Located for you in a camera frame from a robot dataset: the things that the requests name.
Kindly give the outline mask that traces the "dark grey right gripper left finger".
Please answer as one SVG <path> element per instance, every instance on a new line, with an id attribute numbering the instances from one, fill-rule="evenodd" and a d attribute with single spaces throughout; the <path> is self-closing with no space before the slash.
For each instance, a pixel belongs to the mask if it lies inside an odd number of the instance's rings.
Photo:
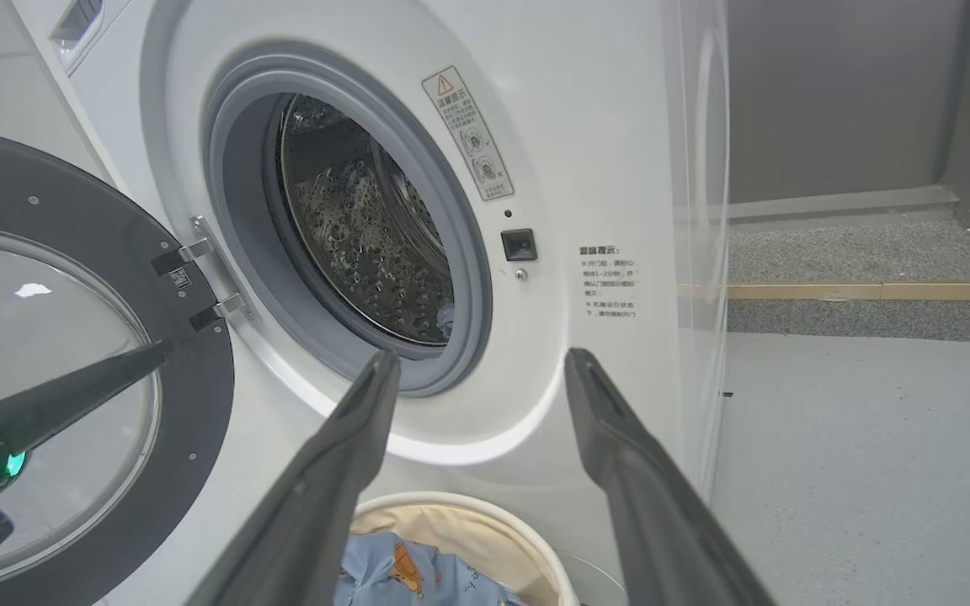
<path id="1" fill-rule="evenodd" d="M 333 606 L 355 506 L 386 453 L 400 369 L 391 350 L 366 362 L 186 606 Z"/>

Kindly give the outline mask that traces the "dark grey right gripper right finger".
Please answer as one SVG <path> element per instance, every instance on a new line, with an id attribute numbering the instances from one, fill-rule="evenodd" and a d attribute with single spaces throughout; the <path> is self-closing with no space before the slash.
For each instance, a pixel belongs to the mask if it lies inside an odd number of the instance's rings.
<path id="1" fill-rule="evenodd" d="M 628 606 L 777 606 L 600 361 L 571 348 L 563 373 L 578 456 L 607 498 Z"/>

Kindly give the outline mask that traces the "blue cartoon print garment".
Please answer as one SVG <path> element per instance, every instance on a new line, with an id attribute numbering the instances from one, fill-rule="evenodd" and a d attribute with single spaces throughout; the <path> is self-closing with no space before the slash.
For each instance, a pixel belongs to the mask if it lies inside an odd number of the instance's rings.
<path id="1" fill-rule="evenodd" d="M 333 606 L 524 606 L 458 555 L 397 534 L 351 534 Z"/>

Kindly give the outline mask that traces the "cream fabric laundry basket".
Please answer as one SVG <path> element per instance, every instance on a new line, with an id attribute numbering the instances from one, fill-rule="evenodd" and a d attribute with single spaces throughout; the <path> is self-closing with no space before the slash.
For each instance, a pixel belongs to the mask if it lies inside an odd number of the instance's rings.
<path id="1" fill-rule="evenodd" d="M 358 505 L 350 532 L 393 532 L 454 553 L 527 606 L 582 606 L 549 542 L 485 500 L 455 492 L 396 492 Z"/>

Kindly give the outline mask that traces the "metal door hinge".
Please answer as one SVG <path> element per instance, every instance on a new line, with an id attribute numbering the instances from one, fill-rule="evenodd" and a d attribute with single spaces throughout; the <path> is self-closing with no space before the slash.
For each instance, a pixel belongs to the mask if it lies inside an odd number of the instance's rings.
<path id="1" fill-rule="evenodd" d="M 219 279 L 224 279 L 230 285 L 227 296 L 216 299 L 212 306 L 197 311 L 189 318 L 192 328 L 196 332 L 210 329 L 221 332 L 219 322 L 226 321 L 228 316 L 239 314 L 251 321 L 253 319 L 253 301 L 250 299 L 246 288 L 243 288 L 242 281 L 238 280 L 232 272 L 231 257 L 228 256 L 226 249 L 219 244 L 215 232 L 209 226 L 207 219 L 203 215 L 193 215 L 191 218 L 193 230 L 200 238 L 189 245 L 183 245 L 176 249 L 170 249 L 168 242 L 162 242 L 161 246 L 166 252 L 161 256 L 152 258 L 151 265 L 158 276 L 168 276 L 176 287 L 181 298 L 186 296 L 185 288 L 192 285 L 189 279 L 188 269 L 190 265 L 196 265 L 200 258 L 208 258 L 209 264 L 213 266 L 213 272 Z"/>

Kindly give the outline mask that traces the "grey rubber door gasket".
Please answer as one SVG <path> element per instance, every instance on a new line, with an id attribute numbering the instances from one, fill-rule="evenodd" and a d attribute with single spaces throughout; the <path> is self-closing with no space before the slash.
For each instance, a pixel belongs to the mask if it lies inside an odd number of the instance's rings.
<path id="1" fill-rule="evenodd" d="M 281 201 L 274 128 L 293 93 L 331 104 L 365 127 L 423 197 L 455 292 L 454 329 L 443 348 L 416 348 L 347 321 L 299 265 L 272 214 Z M 355 375 L 377 350 L 392 350 L 402 360 L 400 389 L 407 396 L 441 394 L 469 375 L 488 342 L 492 319 L 488 254 L 450 162 L 392 92 L 331 51 L 259 47 L 238 55 L 212 89 L 205 127 L 205 180 L 232 260 L 297 345 L 343 377 Z"/>

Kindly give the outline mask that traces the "steel washer drum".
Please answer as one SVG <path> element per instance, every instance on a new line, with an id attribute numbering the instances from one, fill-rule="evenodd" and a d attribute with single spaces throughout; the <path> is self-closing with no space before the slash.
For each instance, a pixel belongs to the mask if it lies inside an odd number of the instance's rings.
<path id="1" fill-rule="evenodd" d="M 443 348 L 455 292 L 438 226 L 392 154 L 318 98 L 286 97 L 274 128 L 272 206 L 299 265 L 347 321 Z"/>

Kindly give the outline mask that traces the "black door latch socket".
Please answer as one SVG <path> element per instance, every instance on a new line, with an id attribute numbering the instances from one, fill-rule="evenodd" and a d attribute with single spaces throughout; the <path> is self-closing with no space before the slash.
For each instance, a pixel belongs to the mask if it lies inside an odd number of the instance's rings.
<path id="1" fill-rule="evenodd" d="M 538 260 L 536 239 L 532 229 L 501 231 L 504 256 L 508 262 L 524 263 Z"/>

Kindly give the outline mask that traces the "white front-load washing machine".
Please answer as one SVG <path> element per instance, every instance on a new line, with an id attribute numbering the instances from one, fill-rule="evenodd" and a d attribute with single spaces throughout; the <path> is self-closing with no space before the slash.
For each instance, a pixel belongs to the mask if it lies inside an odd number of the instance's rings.
<path id="1" fill-rule="evenodd" d="M 232 260 L 205 180 L 205 116 L 231 62 L 308 45 L 360 66 L 434 138 L 470 200 L 493 292 L 488 342 L 465 379 L 433 396 L 403 395 L 400 379 L 381 470 L 358 502 L 396 492 L 491 502 L 549 542 L 582 606 L 628 606 L 563 360 L 588 349 L 706 503 L 727 298 L 678 287 L 727 283 L 723 0 L 132 0 L 72 76 L 47 39 L 61 0 L 11 4 L 104 176 L 186 242 L 203 215 L 253 301 L 251 321 L 226 320 L 236 389 L 215 471 L 112 603 L 169 602 L 203 530 L 227 540 L 365 367 L 338 375 L 274 322 Z M 447 66 L 488 123 L 514 195 L 482 200 L 423 90 Z M 500 234 L 515 229 L 534 231 L 538 260 L 507 261 Z"/>

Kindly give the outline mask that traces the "white detergent drawer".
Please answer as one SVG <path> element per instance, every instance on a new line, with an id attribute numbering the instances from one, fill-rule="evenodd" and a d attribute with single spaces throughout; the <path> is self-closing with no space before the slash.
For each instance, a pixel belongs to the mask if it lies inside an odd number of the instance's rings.
<path id="1" fill-rule="evenodd" d="M 66 76 L 77 71 L 131 3 L 132 0 L 61 0 L 61 15 L 51 23 L 47 39 Z"/>

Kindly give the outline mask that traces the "white warning sticker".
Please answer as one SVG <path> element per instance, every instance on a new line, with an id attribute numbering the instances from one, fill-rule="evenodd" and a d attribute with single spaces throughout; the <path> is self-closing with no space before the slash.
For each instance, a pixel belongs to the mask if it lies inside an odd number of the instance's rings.
<path id="1" fill-rule="evenodd" d="M 441 115 L 470 170 L 482 200 L 514 195 L 507 165 L 468 86 L 455 66 L 447 66 L 421 83 Z"/>

